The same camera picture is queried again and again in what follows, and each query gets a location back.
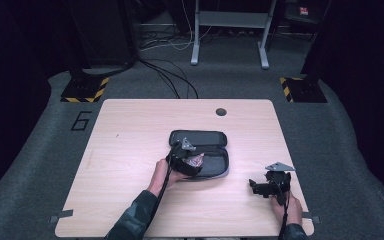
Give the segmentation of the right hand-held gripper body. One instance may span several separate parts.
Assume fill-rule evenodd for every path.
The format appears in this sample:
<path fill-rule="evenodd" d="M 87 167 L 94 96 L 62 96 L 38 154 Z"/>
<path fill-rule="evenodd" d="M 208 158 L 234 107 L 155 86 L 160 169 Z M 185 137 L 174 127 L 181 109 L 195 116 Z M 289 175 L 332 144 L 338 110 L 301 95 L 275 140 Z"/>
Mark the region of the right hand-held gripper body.
<path fill-rule="evenodd" d="M 276 162 L 265 167 L 267 170 L 266 183 L 257 183 L 253 189 L 263 193 L 264 198 L 275 196 L 279 205 L 286 203 L 285 193 L 290 190 L 291 172 L 294 168 L 286 164 Z"/>

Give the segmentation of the black cabinet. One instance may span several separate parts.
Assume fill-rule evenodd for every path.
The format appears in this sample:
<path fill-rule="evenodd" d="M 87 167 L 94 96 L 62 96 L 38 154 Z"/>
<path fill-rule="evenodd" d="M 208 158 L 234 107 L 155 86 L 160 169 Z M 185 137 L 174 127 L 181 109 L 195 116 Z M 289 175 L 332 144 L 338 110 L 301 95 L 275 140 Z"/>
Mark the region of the black cabinet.
<path fill-rule="evenodd" d="M 131 0 L 67 0 L 90 66 L 128 69 L 137 59 Z"/>

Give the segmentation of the person's left hand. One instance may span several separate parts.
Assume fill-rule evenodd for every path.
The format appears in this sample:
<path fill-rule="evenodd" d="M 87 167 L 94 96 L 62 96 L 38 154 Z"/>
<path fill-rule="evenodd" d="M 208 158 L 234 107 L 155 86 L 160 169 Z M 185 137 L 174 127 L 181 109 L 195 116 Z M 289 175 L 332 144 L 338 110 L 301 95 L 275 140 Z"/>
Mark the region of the person's left hand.
<path fill-rule="evenodd" d="M 153 176 L 151 178 L 149 186 L 147 187 L 147 191 L 149 191 L 156 197 L 159 196 L 163 186 L 165 185 L 164 182 L 166 179 L 166 174 L 168 169 L 169 169 L 169 165 L 165 159 L 161 159 L 156 163 Z M 183 180 L 185 178 L 186 178 L 186 175 L 180 172 L 176 172 L 176 171 L 171 172 L 169 174 L 169 180 L 167 181 L 167 184 L 165 186 L 169 188 L 175 182 Z"/>

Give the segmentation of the black hazard-striped stand base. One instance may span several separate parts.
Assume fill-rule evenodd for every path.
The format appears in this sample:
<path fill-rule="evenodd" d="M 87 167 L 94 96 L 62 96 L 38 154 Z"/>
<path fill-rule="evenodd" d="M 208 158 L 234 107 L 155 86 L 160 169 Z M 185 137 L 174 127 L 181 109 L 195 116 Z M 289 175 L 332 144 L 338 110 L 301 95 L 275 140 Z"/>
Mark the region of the black hazard-striped stand base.
<path fill-rule="evenodd" d="M 321 67 L 316 66 L 303 78 L 281 77 L 286 100 L 290 103 L 326 103 L 327 99 L 318 84 L 320 75 Z"/>
<path fill-rule="evenodd" d="M 66 63 L 70 80 L 61 94 L 62 102 L 96 102 L 108 82 L 107 74 L 85 73 L 82 67 L 73 61 Z"/>

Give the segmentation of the black zip pencil case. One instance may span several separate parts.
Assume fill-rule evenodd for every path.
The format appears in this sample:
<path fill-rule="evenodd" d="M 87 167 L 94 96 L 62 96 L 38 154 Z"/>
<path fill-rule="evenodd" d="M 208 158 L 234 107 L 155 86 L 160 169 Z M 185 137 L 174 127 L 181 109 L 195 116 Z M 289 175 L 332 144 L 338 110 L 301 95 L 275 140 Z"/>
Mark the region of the black zip pencil case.
<path fill-rule="evenodd" d="M 183 138 L 195 147 L 193 151 L 204 154 L 201 172 L 195 177 L 187 176 L 190 181 L 203 181 L 219 178 L 228 173 L 229 156 L 226 150 L 227 137 L 220 131 L 174 130 L 169 137 L 169 145 Z"/>

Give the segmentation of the white metal stand frame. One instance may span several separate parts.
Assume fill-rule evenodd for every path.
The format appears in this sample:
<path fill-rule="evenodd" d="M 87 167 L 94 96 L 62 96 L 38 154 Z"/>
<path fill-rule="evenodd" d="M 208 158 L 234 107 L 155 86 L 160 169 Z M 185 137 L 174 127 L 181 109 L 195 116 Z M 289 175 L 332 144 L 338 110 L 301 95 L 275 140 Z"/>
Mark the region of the white metal stand frame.
<path fill-rule="evenodd" d="M 266 42 L 269 35 L 277 0 L 268 0 L 269 10 L 263 13 L 247 12 L 223 12 L 223 11 L 204 11 L 200 9 L 200 0 L 195 0 L 195 20 L 194 20 L 194 41 L 191 56 L 191 65 L 196 66 L 199 62 L 200 53 L 200 27 L 236 27 L 263 29 L 262 39 L 257 43 L 260 56 L 261 67 L 265 70 L 269 68 L 266 52 Z"/>

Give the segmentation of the person's right hand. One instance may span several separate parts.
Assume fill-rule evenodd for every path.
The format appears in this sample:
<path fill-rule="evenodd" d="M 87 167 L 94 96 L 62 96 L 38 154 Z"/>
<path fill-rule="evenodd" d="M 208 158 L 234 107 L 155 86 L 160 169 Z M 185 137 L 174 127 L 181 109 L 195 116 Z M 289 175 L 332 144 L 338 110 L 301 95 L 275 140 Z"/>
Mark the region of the person's right hand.
<path fill-rule="evenodd" d="M 287 210 L 284 210 L 284 207 L 278 204 L 277 198 L 275 196 L 270 197 L 272 210 L 274 212 L 274 215 L 276 216 L 277 221 L 280 225 L 282 225 L 284 213 L 287 213 L 287 225 L 301 225 L 303 209 L 300 201 L 291 192 L 286 192 L 285 196 L 289 201 Z"/>

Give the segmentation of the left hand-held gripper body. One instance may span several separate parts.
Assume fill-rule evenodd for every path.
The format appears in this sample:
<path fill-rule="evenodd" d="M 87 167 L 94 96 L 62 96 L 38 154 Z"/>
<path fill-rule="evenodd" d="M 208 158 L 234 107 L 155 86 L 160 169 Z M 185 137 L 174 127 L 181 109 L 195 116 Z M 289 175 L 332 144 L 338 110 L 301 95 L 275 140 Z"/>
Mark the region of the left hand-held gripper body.
<path fill-rule="evenodd" d="M 187 140 L 183 138 L 181 141 L 176 141 L 166 156 L 166 161 L 169 166 L 174 170 L 179 172 L 179 166 L 181 164 L 186 164 L 183 162 L 184 159 L 189 157 L 191 151 L 195 150 L 195 147 Z"/>

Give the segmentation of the dark box with red label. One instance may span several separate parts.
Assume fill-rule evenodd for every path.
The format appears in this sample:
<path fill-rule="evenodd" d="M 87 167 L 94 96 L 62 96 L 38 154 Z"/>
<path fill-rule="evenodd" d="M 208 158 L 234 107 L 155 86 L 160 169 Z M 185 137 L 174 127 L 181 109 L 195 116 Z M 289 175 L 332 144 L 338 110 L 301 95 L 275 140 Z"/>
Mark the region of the dark box with red label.
<path fill-rule="evenodd" d="M 284 17 L 290 21 L 305 24 L 318 24 L 325 9 L 312 3 L 289 3 L 286 5 Z"/>

